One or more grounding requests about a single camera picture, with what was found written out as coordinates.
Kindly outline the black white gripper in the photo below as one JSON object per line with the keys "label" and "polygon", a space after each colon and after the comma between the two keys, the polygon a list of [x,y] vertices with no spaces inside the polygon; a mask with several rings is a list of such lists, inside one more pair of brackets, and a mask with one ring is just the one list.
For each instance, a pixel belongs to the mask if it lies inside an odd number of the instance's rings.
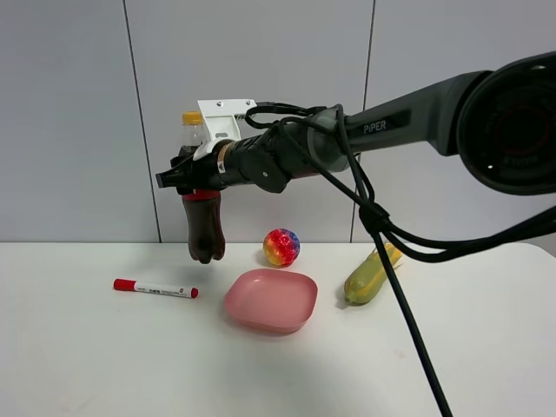
{"label": "black white gripper", "polygon": [[156,174],[158,188],[175,188],[180,195],[224,190],[216,156],[195,161],[194,153],[194,149],[180,149],[178,156],[170,160],[170,170]]}

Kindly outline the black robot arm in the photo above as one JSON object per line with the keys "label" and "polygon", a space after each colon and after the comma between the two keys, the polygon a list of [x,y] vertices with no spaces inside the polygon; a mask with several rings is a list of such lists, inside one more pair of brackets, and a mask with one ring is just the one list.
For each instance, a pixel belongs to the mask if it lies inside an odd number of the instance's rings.
{"label": "black robot arm", "polygon": [[162,188],[222,190],[254,184],[282,192],[294,179],[348,167],[348,156],[416,142],[459,156],[490,189],[555,190],[555,55],[551,52],[432,84],[351,116],[316,108],[258,136],[225,140],[202,158],[176,157]]}

